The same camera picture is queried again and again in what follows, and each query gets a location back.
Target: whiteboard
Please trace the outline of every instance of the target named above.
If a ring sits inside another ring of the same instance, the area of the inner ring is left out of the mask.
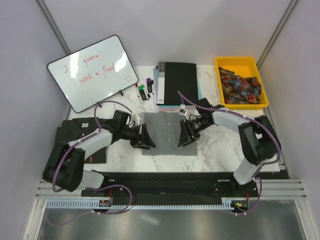
[[[47,68],[76,113],[138,82],[116,35],[53,61]]]

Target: white wall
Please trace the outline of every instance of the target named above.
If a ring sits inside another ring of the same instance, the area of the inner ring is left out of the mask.
[[[320,1],[301,0],[263,63],[282,150],[320,224]]]
[[[67,101],[46,64],[64,55],[34,0],[0,8],[0,234],[23,237]]]
[[[259,59],[290,0],[44,0],[72,52],[118,35],[135,66]]]

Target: gray floor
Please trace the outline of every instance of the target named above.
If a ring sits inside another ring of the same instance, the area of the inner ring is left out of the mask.
[[[50,209],[48,218],[58,224],[86,211]],[[270,201],[259,202],[247,216],[217,210],[130,210],[89,214],[57,228],[45,224],[44,230],[46,240],[306,239],[294,204]]]

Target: black notebook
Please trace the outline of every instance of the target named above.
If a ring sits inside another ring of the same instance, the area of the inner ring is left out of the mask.
[[[197,65],[183,62],[160,62],[158,65],[157,105],[180,105],[180,91],[187,99],[198,99]]]

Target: black folded shirt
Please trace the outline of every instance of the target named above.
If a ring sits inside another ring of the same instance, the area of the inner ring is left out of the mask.
[[[100,124],[107,119],[98,118]],[[71,141],[83,138],[98,128],[94,117],[74,118],[64,120],[61,127],[56,129],[55,141],[67,144]],[[101,148],[84,160],[85,164],[105,164],[107,162],[107,147]]]

